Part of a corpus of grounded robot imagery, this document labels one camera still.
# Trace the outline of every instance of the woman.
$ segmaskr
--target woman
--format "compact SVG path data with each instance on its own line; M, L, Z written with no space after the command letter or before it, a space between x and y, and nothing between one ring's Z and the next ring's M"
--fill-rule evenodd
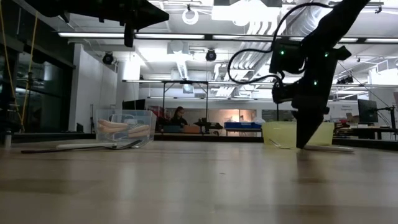
M174 116L173 116L173 118L170 120L170 122L171 122L172 124L175 124L175 125L181 125L181 126L188 125L187 121L186 121L185 119L182 118L182 115L184 115L184 112L185 112L185 111L184 111L184 108L183 108L182 106L179 106L179 107L175 110Z

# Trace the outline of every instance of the desk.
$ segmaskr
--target desk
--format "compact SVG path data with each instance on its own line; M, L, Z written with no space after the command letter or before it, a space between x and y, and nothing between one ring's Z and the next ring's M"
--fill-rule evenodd
M398 220L398 154L386 151L310 152L300 161L295 149L263 143L155 141L133 150L19 154L83 142L0 153L0 223Z
M381 140L381 133L395 133L396 129L392 128L341 128L337 131L347 132L349 135L358 136L362 139L375 139L375 133L377 139Z
M225 128L226 135L228 136L228 132L260 132L262 137L262 129L261 128Z

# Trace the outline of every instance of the security camera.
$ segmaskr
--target security camera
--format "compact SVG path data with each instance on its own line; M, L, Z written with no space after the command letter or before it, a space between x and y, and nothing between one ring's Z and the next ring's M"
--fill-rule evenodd
M208 62L214 62L217 58L217 54L214 51L214 49L208 49L207 54L206 54L206 61Z
M115 58L113 57L113 53L112 52L106 52L105 56L102 58L102 62L105 65L112 65L115 62Z

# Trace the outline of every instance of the computer monitor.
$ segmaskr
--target computer monitor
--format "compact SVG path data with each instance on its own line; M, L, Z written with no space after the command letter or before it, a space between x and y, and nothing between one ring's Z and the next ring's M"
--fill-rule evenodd
M122 108L124 110L145 110L145 99L123 101Z
M377 103L371 100L358 100L359 122L377 123Z

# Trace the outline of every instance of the ceiling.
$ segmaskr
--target ceiling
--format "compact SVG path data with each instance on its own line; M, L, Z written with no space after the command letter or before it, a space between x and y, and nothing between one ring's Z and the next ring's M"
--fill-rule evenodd
M30 12L34 12L29 5L23 0L15 0L22 7ZM359 15L358 19L349 30L346 36L352 37L398 37L398 26L396 21L398 20L398 2L385 0L383 10L379 14L375 14L375 7L367 7ZM170 19L167 22L161 22L153 26L149 26L140 32L159 32L159 33L182 33L182 34L247 34L250 31L250 25L237 26L232 21L214 21L211 19L211 10L213 9L213 0L202 1L202 5L199 6L192 3L191 8L197 11L199 19L194 25L186 24L182 19L182 14L187 8L184 4L171 5L167 3L159 4L159 2L153 3L155 6L163 9L170 14ZM280 14L283 15L292 6L284 5L280 10ZM326 14L327 9L323 10L321 14ZM255 9L248 11L248 14L244 14L244 10L238 11L237 14L241 17L250 15L255 12ZM305 17L312 11L304 11L300 16ZM192 12L187 13L187 17L192 17ZM119 26L119 22L105 21L105 23L98 22L97 18L81 16L77 14L71 14L70 23L66 24L59 17L47 18L40 16L44 22L52 26L59 32L124 32L124 28ZM268 19L272 22L271 29L268 34L271 34L277 24L277 17ZM298 21L292 24L292 26L298 26ZM114 56L118 60L126 60L131 54L132 50L123 46L123 40L114 39L79 39L77 42L81 42L85 45L85 49L96 55L104 55L105 51L113 51ZM171 70L177 69L177 64L173 60L168 60L166 57L167 44L169 40L135 40L134 50L140 53L140 56L145 61L145 64L141 66L141 74L152 75L156 74L168 74ZM247 48L250 43L243 46L241 42L227 42L227 41L185 41L189 45L190 53L194 53L192 60L187 60L186 65L188 70L207 70L214 71L215 65L221 62L227 62L229 58L241 48ZM365 62L373 62L377 58L383 56L398 57L398 45L368 45L368 44L345 44L346 48L353 54L352 57L341 62L336 68L335 74L338 76L346 69L351 70L354 68L361 68L361 65ZM204 59L205 52L207 49L215 49L218 55L218 59L215 62L206 62ZM265 63L260 61L262 59L258 56L257 63ZM362 66L363 69L355 70L354 76L356 76L361 82L367 81L368 67Z

